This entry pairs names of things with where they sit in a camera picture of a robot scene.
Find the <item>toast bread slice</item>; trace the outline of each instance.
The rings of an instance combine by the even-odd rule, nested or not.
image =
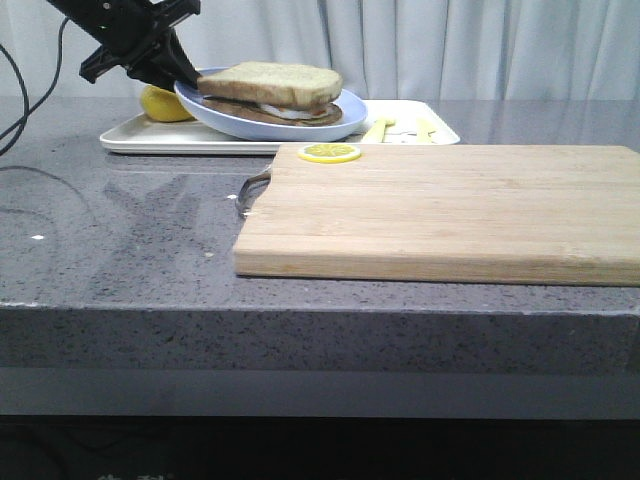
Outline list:
[[[274,62],[242,62],[198,79],[203,95],[309,110],[342,92],[342,76],[328,68]]]

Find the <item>lemon slice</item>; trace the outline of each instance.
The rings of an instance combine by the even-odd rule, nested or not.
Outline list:
[[[180,122],[193,118],[175,93],[155,85],[144,87],[140,94],[140,105],[144,113],[157,122]]]
[[[298,156],[317,163],[342,163],[359,158],[360,149],[348,143],[315,143],[298,150]]]

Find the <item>dark floor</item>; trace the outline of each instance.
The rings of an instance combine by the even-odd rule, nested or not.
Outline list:
[[[640,479],[640,422],[0,417],[23,479]]]

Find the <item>wooden cutting board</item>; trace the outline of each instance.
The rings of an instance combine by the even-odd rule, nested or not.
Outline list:
[[[619,146],[283,145],[240,275],[640,285],[640,154]]]

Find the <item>granite countertop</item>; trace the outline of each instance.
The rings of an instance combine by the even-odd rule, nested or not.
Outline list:
[[[18,99],[0,104],[19,116]],[[463,143],[640,151],[640,102],[429,105]],[[640,368],[640,288],[236,276],[231,197],[270,158],[103,149],[137,113],[132,99],[50,99],[0,159],[0,370]]]

